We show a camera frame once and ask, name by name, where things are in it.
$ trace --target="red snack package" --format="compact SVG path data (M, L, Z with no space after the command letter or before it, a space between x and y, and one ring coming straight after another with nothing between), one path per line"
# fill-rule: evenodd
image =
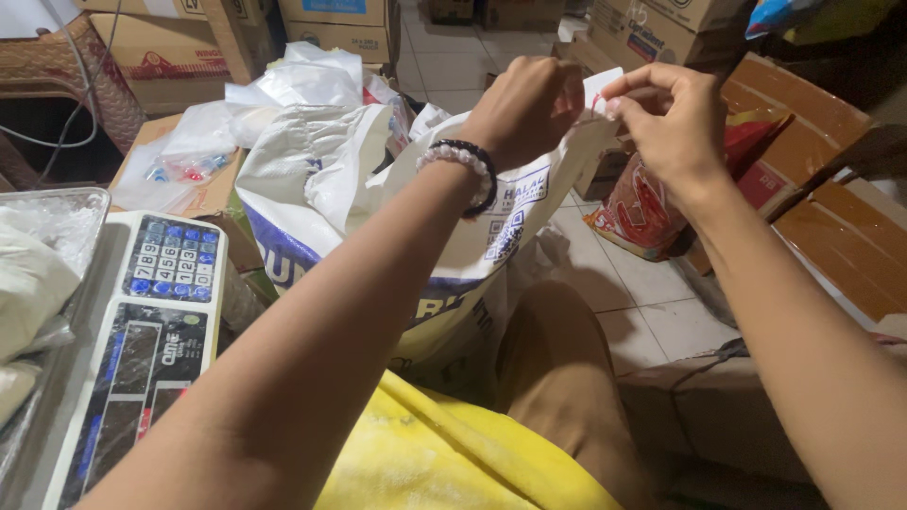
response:
M745 156L790 117L775 109L728 115L725 121L725 153L732 175ZM668 247L687 219L668 200L665 185L633 154L611 195L592 214L583 218L601 237L643 259L666 259Z

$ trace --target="weighing scale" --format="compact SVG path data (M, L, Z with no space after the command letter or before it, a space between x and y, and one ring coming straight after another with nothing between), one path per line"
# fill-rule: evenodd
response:
M46 510L74 506L217 352L228 265L221 229L157 212L112 212L99 250L110 257L95 286L96 315L103 310L103 318L93 329L87 370L73 370L63 398L76 402L55 456Z

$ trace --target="yellow shirt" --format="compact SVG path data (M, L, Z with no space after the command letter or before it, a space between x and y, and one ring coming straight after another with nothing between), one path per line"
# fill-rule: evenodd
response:
M620 505L570 456L511 418L385 371L315 508Z

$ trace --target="stainless steel tray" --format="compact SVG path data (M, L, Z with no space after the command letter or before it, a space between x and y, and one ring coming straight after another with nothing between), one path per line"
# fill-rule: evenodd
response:
M79 275L82 284L63 307L62 315L71 331L78 331L90 312L91 296L85 295L87 280L98 239L107 211L110 195L101 188L71 188L65 190L24 191L0 194L0 207L26 212L28 230L53 248ZM32 395L19 407L0 429L0 501L6 507L23 490L22 467L27 471L29 454L40 451L41 429L50 426L56 402L61 395L50 387L65 385L77 349L62 346L44 352L24 355L42 368Z

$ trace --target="white tiled floor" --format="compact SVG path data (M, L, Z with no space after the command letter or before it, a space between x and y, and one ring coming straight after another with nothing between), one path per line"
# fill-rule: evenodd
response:
M487 73L503 72L521 54L551 54L552 42L569 41L587 25L564 17L557 34L431 25L417 1L400 0L404 41L397 77L405 93L451 114L472 110ZM596 312L618 374L686 358L739 336L708 314L667 262L646 262L593 232L582 215L597 206L571 190L551 218L571 241L570 263L557 276Z

